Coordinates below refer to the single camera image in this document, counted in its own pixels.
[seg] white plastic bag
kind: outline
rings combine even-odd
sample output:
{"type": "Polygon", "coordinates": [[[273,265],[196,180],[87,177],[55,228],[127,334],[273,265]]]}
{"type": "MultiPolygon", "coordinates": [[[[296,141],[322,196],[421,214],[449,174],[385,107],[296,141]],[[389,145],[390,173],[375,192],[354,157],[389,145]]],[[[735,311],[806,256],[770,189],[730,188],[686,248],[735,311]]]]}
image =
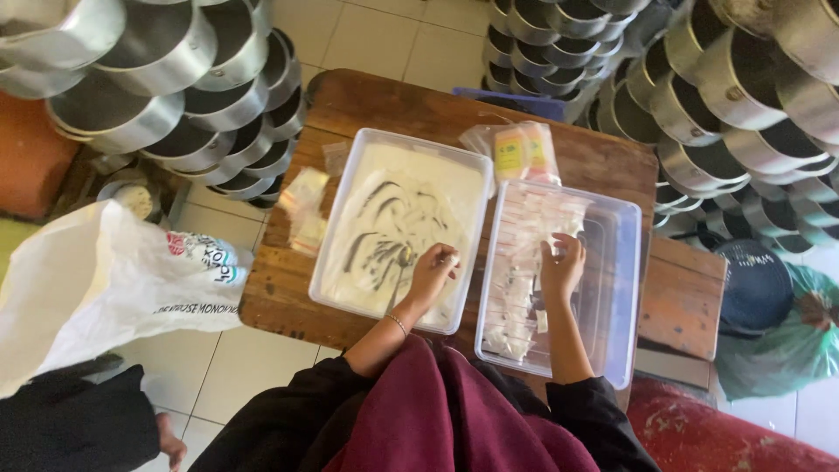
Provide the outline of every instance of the white plastic bag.
{"type": "Polygon", "coordinates": [[[247,251],[167,232],[113,200],[47,224],[12,253],[0,287],[0,398],[136,338],[241,326],[252,263],[247,251]]]}

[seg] bracelet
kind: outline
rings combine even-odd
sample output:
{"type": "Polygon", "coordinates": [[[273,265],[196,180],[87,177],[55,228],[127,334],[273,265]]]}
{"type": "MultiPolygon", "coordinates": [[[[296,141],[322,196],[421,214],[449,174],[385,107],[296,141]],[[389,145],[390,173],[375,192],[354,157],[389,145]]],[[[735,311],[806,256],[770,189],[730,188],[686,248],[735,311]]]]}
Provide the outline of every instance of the bracelet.
{"type": "Polygon", "coordinates": [[[384,316],[386,316],[386,317],[388,317],[388,318],[390,318],[390,319],[394,320],[394,321],[396,322],[396,324],[398,324],[398,325],[399,325],[399,327],[400,327],[400,328],[402,328],[402,334],[404,334],[404,335],[405,335],[405,338],[406,338],[406,339],[408,338],[408,331],[406,331],[406,330],[405,330],[405,326],[402,324],[402,322],[401,322],[401,321],[399,321],[398,319],[396,319],[396,317],[395,317],[394,315],[391,315],[390,313],[388,313],[388,314],[386,314],[386,315],[384,315],[384,316]]]}

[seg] hand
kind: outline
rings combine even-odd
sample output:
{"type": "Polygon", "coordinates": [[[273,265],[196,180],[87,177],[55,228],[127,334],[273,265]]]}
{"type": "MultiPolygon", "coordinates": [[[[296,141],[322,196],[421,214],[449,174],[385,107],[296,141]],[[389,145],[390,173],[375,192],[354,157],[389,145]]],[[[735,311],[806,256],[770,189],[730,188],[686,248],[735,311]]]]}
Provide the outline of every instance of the hand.
{"type": "Polygon", "coordinates": [[[546,306],[558,307],[571,304],[571,293],[580,283],[583,266],[586,264],[586,248],[580,240],[563,233],[551,234],[557,240],[554,246],[565,254],[553,255],[550,244],[542,241],[542,297],[546,306]]]}
{"type": "Polygon", "coordinates": [[[424,315],[443,290],[446,278],[455,279],[452,269],[461,266],[460,258],[457,249],[449,245],[437,243],[431,246],[417,259],[411,288],[399,304],[409,304],[411,311],[424,315]]]}

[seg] person's left hand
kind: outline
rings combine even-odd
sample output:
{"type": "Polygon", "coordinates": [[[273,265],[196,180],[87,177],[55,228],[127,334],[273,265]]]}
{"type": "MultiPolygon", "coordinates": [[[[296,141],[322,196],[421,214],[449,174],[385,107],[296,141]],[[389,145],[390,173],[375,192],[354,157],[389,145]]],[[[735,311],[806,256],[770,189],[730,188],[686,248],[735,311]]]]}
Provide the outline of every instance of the person's left hand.
{"type": "Polygon", "coordinates": [[[414,265],[414,279],[403,303],[409,304],[412,311],[415,310],[420,316],[425,314],[443,290],[446,278],[455,278],[452,269],[461,266],[460,259],[457,249],[447,244],[431,246],[414,265]]]}

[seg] tile floor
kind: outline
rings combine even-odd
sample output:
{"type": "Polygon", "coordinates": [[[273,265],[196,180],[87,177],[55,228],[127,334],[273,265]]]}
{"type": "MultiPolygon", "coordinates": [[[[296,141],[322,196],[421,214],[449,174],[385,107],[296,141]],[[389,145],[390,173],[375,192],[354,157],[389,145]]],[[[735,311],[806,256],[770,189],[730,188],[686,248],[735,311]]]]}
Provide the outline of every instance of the tile floor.
{"type": "MultiPolygon", "coordinates": [[[[348,67],[448,92],[476,87],[488,24],[479,0],[276,0],[275,24],[293,39],[304,81],[325,69],[348,67]]],[[[176,228],[208,233],[254,249],[266,215],[203,187],[190,190],[176,228]]],[[[839,252],[803,260],[839,278],[839,252]]],[[[252,396],[286,385],[294,372],[338,355],[334,349],[242,327],[224,333],[176,331],[117,350],[146,369],[144,389],[190,448],[183,470],[252,396]]],[[[713,368],[693,359],[638,353],[637,367],[708,387],[713,368]]],[[[721,409],[839,454],[839,379],[789,396],[723,402],[721,409]]],[[[142,471],[168,470],[164,457],[142,471]]]]}

